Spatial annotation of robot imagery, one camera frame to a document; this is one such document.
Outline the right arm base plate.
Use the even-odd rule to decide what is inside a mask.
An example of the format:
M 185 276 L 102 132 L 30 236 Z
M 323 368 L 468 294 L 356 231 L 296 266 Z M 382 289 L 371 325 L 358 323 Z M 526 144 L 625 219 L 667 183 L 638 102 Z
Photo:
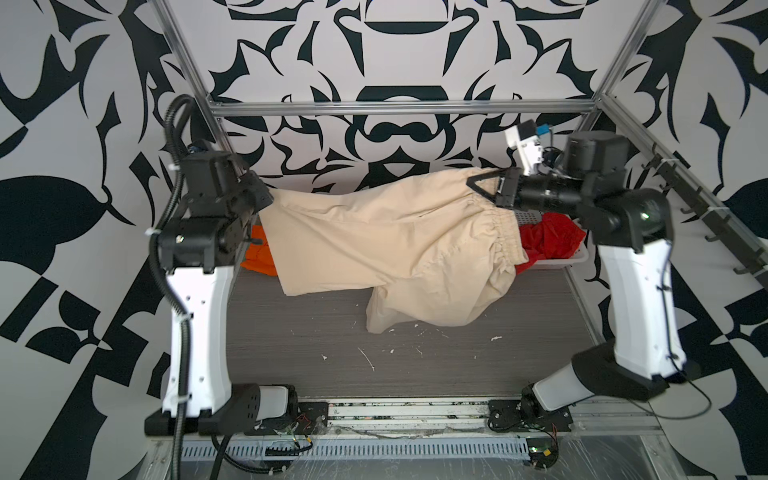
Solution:
M 567 407 L 548 411 L 533 397 L 490 400 L 488 409 L 487 427 L 498 433 L 538 429 L 568 432 L 573 424 L 573 416 Z

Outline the orange shorts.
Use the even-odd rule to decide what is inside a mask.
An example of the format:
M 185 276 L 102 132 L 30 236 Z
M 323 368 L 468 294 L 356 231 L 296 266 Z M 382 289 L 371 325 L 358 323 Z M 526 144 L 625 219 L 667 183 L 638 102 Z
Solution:
M 251 243 L 240 266 L 270 277 L 278 276 L 266 233 L 261 225 L 254 225 L 251 228 Z

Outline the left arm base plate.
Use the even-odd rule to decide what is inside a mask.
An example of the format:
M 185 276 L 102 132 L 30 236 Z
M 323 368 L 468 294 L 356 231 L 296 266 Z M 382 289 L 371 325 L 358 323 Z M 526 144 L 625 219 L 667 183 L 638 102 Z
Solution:
M 257 435 L 311 435 L 327 426 L 329 404 L 327 402 L 299 402 L 291 404 L 287 412 L 277 418 L 262 420 L 254 429 Z

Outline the beige shorts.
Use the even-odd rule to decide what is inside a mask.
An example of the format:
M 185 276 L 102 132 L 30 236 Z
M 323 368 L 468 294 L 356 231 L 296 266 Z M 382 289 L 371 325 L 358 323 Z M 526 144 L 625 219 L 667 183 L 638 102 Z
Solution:
M 371 289 L 366 328 L 465 326 L 527 263 L 515 214 L 466 186 L 492 169 L 446 169 L 331 195 L 284 189 L 259 214 L 282 290 Z

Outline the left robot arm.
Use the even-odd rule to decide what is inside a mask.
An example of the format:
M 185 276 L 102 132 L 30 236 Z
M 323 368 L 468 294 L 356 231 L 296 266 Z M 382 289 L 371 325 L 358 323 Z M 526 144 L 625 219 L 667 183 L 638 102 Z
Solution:
M 147 232 L 150 271 L 172 306 L 170 373 L 144 431 L 227 436 L 283 428 L 298 415 L 294 387 L 234 384 L 226 356 L 229 296 L 253 217 L 272 197 L 229 152 L 186 153 L 172 169 L 167 210 Z

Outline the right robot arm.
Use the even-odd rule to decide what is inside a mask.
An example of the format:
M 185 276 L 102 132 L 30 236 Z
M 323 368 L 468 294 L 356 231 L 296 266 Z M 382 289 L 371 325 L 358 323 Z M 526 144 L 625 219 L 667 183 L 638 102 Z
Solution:
M 667 198 L 625 187 L 626 137 L 576 132 L 547 160 L 541 137 L 548 131 L 533 121 L 508 128 L 505 139 L 519 166 L 474 175 L 466 184 L 499 209 L 564 214 L 589 231 L 609 279 L 614 337 L 526 387 L 514 412 L 492 412 L 495 430 L 538 426 L 594 396 L 645 402 L 688 379 L 673 304 Z

